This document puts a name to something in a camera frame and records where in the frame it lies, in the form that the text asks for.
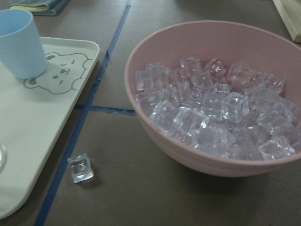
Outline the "cream serving tray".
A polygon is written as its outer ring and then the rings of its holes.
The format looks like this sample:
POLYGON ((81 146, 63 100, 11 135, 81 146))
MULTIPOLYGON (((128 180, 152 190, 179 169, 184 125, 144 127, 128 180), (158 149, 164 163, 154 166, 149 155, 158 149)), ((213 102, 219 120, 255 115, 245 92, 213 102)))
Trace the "cream serving tray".
POLYGON ((0 216, 17 211, 30 195, 94 66, 100 48, 87 40, 43 37, 48 69, 20 80, 0 68, 0 216))

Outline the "wooden cutting board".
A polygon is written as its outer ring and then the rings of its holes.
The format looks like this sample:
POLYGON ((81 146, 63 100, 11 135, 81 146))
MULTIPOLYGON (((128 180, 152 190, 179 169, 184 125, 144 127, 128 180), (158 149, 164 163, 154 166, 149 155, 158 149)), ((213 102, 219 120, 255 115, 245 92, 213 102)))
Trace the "wooden cutting board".
POLYGON ((280 14, 293 42, 301 42, 301 1, 274 0, 274 5, 280 14))

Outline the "clear ice cubes pile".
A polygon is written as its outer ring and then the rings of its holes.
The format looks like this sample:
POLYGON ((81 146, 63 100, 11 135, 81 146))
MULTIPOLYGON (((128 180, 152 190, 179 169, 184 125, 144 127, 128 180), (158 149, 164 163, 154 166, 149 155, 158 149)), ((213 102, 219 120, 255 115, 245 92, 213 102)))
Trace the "clear ice cubes pile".
POLYGON ((135 72, 135 100, 164 133, 224 159, 277 160, 301 149, 301 106, 283 97, 286 81, 220 59, 189 57, 180 67, 135 72))

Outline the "grey yellow cloth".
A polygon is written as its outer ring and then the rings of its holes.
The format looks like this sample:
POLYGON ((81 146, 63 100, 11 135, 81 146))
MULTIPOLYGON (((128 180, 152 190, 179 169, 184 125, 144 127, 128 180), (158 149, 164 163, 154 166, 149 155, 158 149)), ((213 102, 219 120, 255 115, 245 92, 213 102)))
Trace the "grey yellow cloth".
POLYGON ((68 0, 10 0, 9 9, 25 9, 35 16, 56 16, 68 0))

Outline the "blue cup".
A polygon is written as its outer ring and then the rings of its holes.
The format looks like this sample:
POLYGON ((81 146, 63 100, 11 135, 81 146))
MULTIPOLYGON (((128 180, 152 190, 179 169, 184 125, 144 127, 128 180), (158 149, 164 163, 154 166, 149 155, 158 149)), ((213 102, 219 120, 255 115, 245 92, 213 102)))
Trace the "blue cup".
POLYGON ((19 79, 35 78, 47 70, 48 62, 31 12, 0 12, 0 61, 19 79))

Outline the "pink bowl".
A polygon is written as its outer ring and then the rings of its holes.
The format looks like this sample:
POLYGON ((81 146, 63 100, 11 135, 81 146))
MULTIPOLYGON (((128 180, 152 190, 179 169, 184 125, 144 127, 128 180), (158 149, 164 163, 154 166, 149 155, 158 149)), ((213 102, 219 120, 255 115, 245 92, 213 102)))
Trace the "pink bowl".
POLYGON ((135 71, 150 63, 175 68, 186 57, 246 63, 284 78, 285 96, 301 101, 301 49, 291 41, 257 27, 225 21, 192 21, 164 28, 137 45, 124 72, 127 95, 138 119, 163 152, 193 170, 221 177, 259 175, 300 161, 300 154, 271 161, 222 159, 181 144, 157 128, 135 101, 135 71))

